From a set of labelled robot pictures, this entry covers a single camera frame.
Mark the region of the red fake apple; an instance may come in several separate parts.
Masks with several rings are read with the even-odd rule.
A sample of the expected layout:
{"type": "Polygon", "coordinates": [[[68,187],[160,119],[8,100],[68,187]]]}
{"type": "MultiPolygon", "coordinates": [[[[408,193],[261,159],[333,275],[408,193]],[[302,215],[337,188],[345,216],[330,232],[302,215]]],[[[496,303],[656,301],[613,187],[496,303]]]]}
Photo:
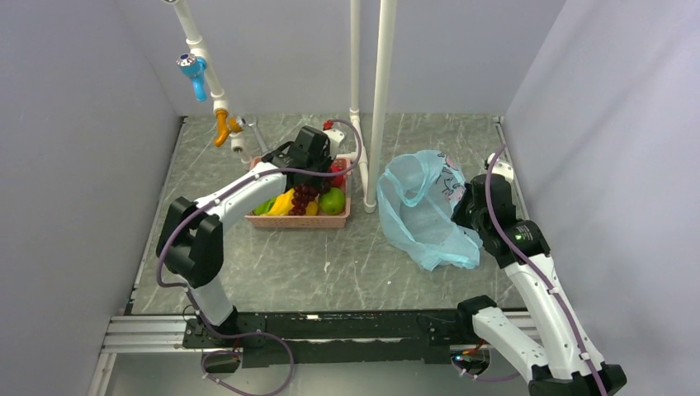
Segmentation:
{"type": "MultiPolygon", "coordinates": [[[[330,171],[331,171],[331,172],[341,172],[341,171],[343,171],[344,169],[345,169],[344,166],[334,164],[334,165],[330,168],[330,171]]],[[[333,188],[341,188],[341,187],[343,186],[344,181],[345,181],[345,176],[344,176],[343,174],[341,174],[341,175],[337,175],[337,176],[335,176],[335,177],[332,177],[332,178],[330,179],[329,184],[330,184],[330,186],[333,187],[333,188]]]]}

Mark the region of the dark fake grapes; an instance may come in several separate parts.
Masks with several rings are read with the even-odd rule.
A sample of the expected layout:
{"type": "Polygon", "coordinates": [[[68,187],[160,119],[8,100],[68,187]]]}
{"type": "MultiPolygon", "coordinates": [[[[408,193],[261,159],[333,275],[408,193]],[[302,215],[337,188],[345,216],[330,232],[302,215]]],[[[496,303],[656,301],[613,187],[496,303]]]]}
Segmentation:
{"type": "MultiPolygon", "coordinates": [[[[309,188],[306,184],[301,185],[296,187],[295,194],[294,194],[294,199],[292,201],[294,207],[292,210],[289,211],[287,215],[292,215],[292,216],[304,216],[305,215],[305,208],[307,204],[315,200],[318,203],[319,197],[326,193],[331,186],[329,184],[326,185],[326,187],[320,192],[309,192],[309,188]]],[[[319,213],[317,215],[326,215],[323,211],[320,210],[319,208],[319,213]]]]}

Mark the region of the green fake lime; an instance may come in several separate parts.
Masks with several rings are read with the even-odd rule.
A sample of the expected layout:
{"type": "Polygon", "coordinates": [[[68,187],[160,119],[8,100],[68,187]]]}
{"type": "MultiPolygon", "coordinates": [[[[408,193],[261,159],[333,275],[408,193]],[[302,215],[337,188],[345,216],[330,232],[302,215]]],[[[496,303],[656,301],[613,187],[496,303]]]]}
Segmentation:
{"type": "Polygon", "coordinates": [[[320,210],[327,215],[340,215],[345,210],[346,196],[338,187],[330,188],[318,199],[320,210]]]}

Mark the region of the yellow fake lemon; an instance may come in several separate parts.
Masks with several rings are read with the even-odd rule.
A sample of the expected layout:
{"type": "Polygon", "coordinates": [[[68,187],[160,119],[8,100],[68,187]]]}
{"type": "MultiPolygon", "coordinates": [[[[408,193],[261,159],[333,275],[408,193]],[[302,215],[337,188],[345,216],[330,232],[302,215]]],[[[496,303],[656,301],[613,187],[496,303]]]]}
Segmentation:
{"type": "Polygon", "coordinates": [[[315,200],[310,201],[305,208],[305,216],[316,216],[318,213],[318,203],[315,200]]]}

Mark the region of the light blue plastic bag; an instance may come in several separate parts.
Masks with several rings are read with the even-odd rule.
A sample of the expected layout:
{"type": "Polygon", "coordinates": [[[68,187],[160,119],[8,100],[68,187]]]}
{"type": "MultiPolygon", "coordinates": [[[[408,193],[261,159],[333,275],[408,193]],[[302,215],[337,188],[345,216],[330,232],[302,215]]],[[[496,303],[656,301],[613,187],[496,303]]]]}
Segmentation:
{"type": "Polygon", "coordinates": [[[464,173],[442,151],[393,158],[377,182],[385,237],[426,271],[439,266],[478,267],[483,246],[478,233],[452,221],[465,193],[464,173]]]}

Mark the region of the yellow fake banana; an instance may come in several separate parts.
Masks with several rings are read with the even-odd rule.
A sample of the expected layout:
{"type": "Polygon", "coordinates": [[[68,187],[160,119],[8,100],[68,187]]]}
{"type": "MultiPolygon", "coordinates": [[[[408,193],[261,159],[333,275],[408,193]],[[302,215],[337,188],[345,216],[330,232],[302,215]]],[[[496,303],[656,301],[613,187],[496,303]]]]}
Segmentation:
{"type": "Polygon", "coordinates": [[[264,216],[285,216],[293,209],[294,205],[292,203],[294,199],[295,190],[290,189],[289,191],[279,195],[272,207],[264,216]]]}

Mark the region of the small green fake fruit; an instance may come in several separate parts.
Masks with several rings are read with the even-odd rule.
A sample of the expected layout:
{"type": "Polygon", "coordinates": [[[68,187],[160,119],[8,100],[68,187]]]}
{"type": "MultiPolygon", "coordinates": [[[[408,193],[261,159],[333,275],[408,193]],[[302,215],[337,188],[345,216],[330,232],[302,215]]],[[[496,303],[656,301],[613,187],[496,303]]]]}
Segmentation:
{"type": "Polygon", "coordinates": [[[276,198],[271,198],[270,200],[266,200],[260,206],[258,206],[257,208],[255,208],[253,210],[253,214],[256,216],[267,215],[272,210],[274,205],[276,204],[276,200],[277,200],[276,198]]]}

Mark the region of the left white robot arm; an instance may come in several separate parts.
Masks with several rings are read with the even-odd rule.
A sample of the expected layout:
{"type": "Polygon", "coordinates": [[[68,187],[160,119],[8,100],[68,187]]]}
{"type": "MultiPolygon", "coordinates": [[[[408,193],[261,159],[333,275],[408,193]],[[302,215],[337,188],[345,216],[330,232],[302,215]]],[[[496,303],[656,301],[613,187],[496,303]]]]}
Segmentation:
{"type": "Polygon", "coordinates": [[[304,126],[229,185],[196,200],[179,197],[168,207],[158,267],[178,278],[174,285],[185,289],[216,346],[229,345],[241,332],[239,312],[220,279],[225,234],[264,201],[304,184],[321,186],[343,139],[333,130],[304,126]]]}

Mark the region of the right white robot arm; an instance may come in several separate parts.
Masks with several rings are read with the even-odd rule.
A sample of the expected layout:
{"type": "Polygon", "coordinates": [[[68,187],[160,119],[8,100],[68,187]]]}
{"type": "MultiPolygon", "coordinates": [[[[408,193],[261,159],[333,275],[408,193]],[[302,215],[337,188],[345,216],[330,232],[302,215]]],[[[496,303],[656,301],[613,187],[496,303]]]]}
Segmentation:
{"type": "Polygon", "coordinates": [[[460,302],[455,331],[464,342],[494,347],[531,395],[614,395],[627,384],[580,326],[556,274],[551,249],[531,220],[520,219],[510,181],[482,174],[466,184],[452,221],[478,233],[485,250],[516,287],[539,336],[533,340],[488,296],[460,302]]]}

